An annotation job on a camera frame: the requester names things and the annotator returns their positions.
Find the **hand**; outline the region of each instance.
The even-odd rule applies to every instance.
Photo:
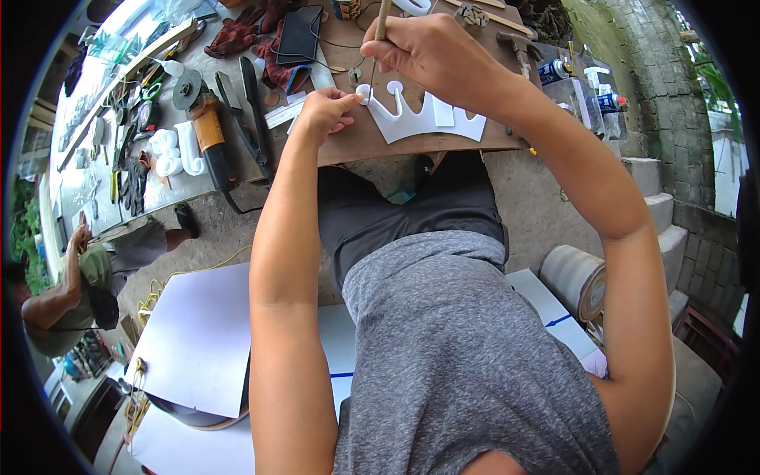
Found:
[[[68,248],[76,251],[79,249],[87,251],[87,244],[89,244],[92,237],[93,235],[90,228],[87,227],[87,220],[84,218],[84,213],[81,213],[79,215],[79,226],[77,226],[77,229],[74,230],[71,237],[68,239]]]
[[[377,19],[364,35],[362,55],[376,57],[381,73],[395,69],[452,106],[493,117],[503,103],[494,96],[520,84],[522,76],[500,65],[451,15],[389,16],[387,41],[374,40],[376,27]]]
[[[353,124],[353,117],[344,114],[362,102],[362,94],[348,94],[342,90],[326,87],[306,96],[303,109],[293,126],[293,133],[305,133],[323,145],[328,134],[343,130]]]

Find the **left hand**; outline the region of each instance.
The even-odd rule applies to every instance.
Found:
[[[323,145],[328,134],[343,130],[353,124],[353,117],[344,114],[362,102],[362,94],[348,94],[342,90],[326,87],[306,96],[303,109],[293,126],[293,133],[304,133]]]

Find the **green shirt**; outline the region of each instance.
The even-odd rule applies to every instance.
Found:
[[[89,328],[94,321],[87,286],[92,285],[103,290],[111,290],[111,261],[102,244],[91,244],[87,251],[79,256],[79,271],[82,277],[82,296],[79,305],[68,310],[50,327],[50,332],[41,338],[29,335],[30,341],[44,355],[61,356],[66,354],[84,335],[86,330],[56,331],[67,328]]]

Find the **hammer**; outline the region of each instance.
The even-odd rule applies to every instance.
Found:
[[[528,55],[538,63],[543,59],[541,50],[528,38],[515,33],[499,31],[496,34],[496,42],[512,46],[512,50],[515,51],[520,62],[520,71],[526,79],[530,80],[530,61]]]

